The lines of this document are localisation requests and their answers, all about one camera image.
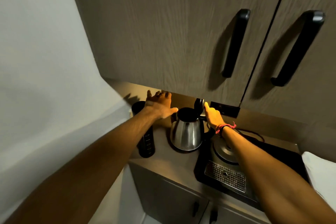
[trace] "white pillow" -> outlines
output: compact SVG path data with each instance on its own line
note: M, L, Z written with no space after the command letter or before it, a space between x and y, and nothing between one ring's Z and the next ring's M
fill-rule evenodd
M336 163L305 151L302 160L315 191L336 212Z

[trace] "metal drip tray grid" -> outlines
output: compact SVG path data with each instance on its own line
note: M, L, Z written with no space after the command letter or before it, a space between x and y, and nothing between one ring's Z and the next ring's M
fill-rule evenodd
M204 174L245 193L245 175L208 160Z

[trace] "bracelet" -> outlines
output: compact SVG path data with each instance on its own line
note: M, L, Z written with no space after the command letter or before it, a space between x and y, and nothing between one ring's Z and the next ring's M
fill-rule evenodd
M222 133L223 133L223 128L224 127L235 128L235 127L237 127L237 125L235 124L235 122L233 122L233 125L226 124L226 123L219 124L216 127L216 135L220 136L221 138L223 138Z

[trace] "floor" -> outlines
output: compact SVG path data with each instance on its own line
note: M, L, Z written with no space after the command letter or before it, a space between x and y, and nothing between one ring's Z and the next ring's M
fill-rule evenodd
M161 224L157 220L154 220L152 217L146 215L145 219L143 220L142 224Z

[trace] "forearm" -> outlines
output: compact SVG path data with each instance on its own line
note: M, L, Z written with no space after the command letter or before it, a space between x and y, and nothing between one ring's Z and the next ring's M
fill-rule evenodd
M272 223L335 223L336 214L291 168L250 143L231 128L223 137L233 148Z
M47 178L6 223L88 223L157 118L145 107L95 141Z

